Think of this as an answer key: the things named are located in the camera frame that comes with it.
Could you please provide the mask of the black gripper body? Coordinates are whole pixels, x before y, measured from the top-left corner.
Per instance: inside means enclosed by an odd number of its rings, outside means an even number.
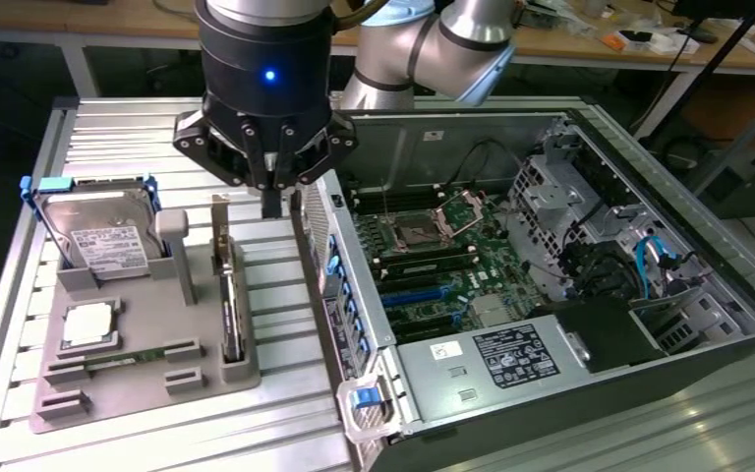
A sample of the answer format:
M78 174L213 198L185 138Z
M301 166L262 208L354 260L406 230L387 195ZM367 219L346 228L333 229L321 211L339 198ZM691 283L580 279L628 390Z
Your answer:
M335 130L329 73L334 13L325 7L299 25L259 26L198 4L206 94L206 126L235 147L242 121L258 127L265 152L282 151L283 128L294 130L295 149L323 153Z

